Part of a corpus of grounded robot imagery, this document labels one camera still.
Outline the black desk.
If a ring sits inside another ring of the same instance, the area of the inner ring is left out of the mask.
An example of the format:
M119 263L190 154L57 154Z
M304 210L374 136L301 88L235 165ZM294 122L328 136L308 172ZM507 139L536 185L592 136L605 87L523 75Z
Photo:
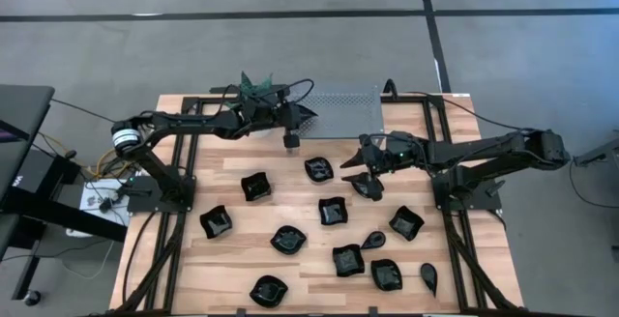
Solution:
M46 226L56 224L122 243L127 227L52 199L54 191L74 181L80 167L68 158L49 157L49 167L35 190L23 186L19 172L50 108L49 86L0 84L0 262L8 247L28 249L26 264L12 295L28 306L39 303L40 292L30 283L43 258L37 253Z

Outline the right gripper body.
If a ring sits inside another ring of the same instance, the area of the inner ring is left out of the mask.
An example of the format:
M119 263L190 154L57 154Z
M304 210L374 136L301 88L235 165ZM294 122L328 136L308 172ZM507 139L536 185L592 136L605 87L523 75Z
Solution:
M396 172L409 167L426 170L425 143L404 131L362 134L360 153L369 172Z

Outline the black square mini plate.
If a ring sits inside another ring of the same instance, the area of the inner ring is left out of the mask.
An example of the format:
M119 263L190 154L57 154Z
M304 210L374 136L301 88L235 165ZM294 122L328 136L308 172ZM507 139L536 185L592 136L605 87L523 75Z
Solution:
M318 211L322 225L346 223L348 220L348 212L343 197L320 199L318 201Z
M412 242L425 225L425 221L406 206L401 206L389 221L389 225L407 242Z
M242 178L241 187L247 202L255 201L272 193L271 185L265 172L257 172Z
M199 217L208 239L215 239L233 228L233 222L224 205L219 205Z
M365 272L365 261L359 245L334 247L332 256L338 277L349 277L353 274Z

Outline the grey stand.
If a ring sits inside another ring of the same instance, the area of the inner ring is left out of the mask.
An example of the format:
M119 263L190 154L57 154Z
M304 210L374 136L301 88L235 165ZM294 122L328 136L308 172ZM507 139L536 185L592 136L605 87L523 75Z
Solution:
M619 169L619 130L617 136L605 144L574 158L575 165L585 167L596 161L609 162Z

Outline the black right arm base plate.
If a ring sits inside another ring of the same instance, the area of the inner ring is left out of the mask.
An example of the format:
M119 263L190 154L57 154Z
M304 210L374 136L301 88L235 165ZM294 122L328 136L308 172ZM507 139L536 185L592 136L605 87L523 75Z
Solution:
M436 208L450 211L501 209L498 189L503 184L503 181L485 181L473 189L456 189L449 185L446 176L436 176L431 180Z

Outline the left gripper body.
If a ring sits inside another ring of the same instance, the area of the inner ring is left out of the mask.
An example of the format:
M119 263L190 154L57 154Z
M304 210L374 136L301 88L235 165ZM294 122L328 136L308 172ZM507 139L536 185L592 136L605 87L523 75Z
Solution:
M276 128L292 131L299 127L299 106L291 101L272 104L254 99L242 100L239 116L240 135Z

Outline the grey perforated metal shelf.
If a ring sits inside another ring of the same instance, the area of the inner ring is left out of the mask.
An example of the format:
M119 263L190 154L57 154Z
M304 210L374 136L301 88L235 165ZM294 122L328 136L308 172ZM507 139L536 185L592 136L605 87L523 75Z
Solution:
M297 133L302 139L356 139L384 131L381 92L377 85L318 83L299 101L314 113Z

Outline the black teardrop mini plate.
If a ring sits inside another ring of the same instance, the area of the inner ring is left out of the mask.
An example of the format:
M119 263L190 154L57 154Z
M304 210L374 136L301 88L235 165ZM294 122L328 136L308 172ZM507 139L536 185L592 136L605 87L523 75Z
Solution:
M386 243L386 235L382 231L371 232L361 244L361 250L377 249Z
M420 267L420 276L424 281L426 287L433 296L436 296L438 285L438 273L433 265L430 263L424 263Z

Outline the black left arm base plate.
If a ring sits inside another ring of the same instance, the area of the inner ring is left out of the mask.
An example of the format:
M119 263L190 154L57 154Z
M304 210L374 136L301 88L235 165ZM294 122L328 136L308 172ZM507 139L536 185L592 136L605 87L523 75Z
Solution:
M184 213L192 209L196 187L194 176L181 178L180 190L162 191L150 176L133 177L125 188L130 213Z

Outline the snake plant in white pot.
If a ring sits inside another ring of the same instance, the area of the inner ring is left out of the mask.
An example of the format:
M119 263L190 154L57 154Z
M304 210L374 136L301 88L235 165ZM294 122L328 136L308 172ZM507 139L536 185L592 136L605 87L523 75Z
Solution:
M273 75L270 73L261 82L254 84L245 72L241 72L239 92L244 100L259 99L268 96L273 86Z

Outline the black leaf-shaped mini plate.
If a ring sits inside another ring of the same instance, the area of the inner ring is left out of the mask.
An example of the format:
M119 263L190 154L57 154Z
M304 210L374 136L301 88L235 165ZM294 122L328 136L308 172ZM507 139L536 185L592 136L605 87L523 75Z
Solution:
M366 183L350 183L353 188L363 197L371 199L372 201L380 201L383 198L383 189L380 188L368 188Z
M270 244L282 254L293 255L301 249L306 240L307 236L301 230L291 225L284 225L276 231Z
M372 279L376 287L385 292L401 290L402 275L396 262L391 259L380 259L370 263Z
M275 308L280 305L288 286L279 278L272 275L263 275L257 279L249 296L258 305L266 308Z
M316 183L323 183L334 178L334 170L329 161L323 157L311 158L304 161L308 177Z

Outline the white power strip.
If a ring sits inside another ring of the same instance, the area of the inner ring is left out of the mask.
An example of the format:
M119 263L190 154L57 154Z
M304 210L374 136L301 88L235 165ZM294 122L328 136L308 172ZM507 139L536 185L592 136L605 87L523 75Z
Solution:
M79 209L93 216L116 222L129 223L129 197L119 195L122 180L101 179L84 184Z

